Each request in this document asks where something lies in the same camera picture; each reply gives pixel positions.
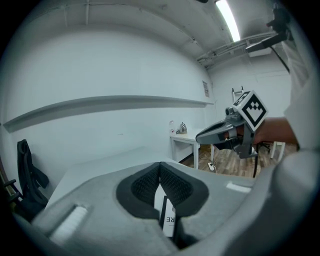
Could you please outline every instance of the ceiling light fixture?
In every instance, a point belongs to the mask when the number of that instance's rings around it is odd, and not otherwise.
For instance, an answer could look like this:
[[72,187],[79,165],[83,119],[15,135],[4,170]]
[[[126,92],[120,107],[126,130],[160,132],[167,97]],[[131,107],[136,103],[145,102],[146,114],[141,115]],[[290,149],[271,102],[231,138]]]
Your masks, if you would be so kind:
[[225,19],[226,24],[229,27],[229,30],[230,30],[230,33],[232,36],[232,40],[234,42],[239,41],[240,35],[239,35],[238,27],[237,27],[235,18],[231,12],[231,9],[227,3],[227,0],[218,0],[215,2],[215,4],[219,8],[222,16]]

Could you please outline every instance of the wooden floor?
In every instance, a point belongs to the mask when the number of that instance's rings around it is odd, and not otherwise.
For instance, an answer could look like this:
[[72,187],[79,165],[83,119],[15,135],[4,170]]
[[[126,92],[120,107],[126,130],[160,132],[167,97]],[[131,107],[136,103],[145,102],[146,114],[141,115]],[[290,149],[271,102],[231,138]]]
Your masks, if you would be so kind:
[[[256,170],[256,175],[260,173],[260,170],[275,165],[280,153],[281,146],[277,146],[273,159],[270,159],[271,152],[265,147],[259,148],[258,165]],[[288,156],[297,151],[297,146],[295,144],[286,144],[284,149],[283,157]],[[210,148],[204,146],[200,148],[199,151],[199,170],[210,172],[208,163],[210,162]],[[188,159],[181,162],[181,164],[189,167],[194,167],[194,157],[193,155]],[[219,150],[214,148],[214,165],[216,167],[218,174],[225,175],[235,175],[252,177],[255,168],[255,158],[240,159],[239,156],[233,151],[228,149]]]

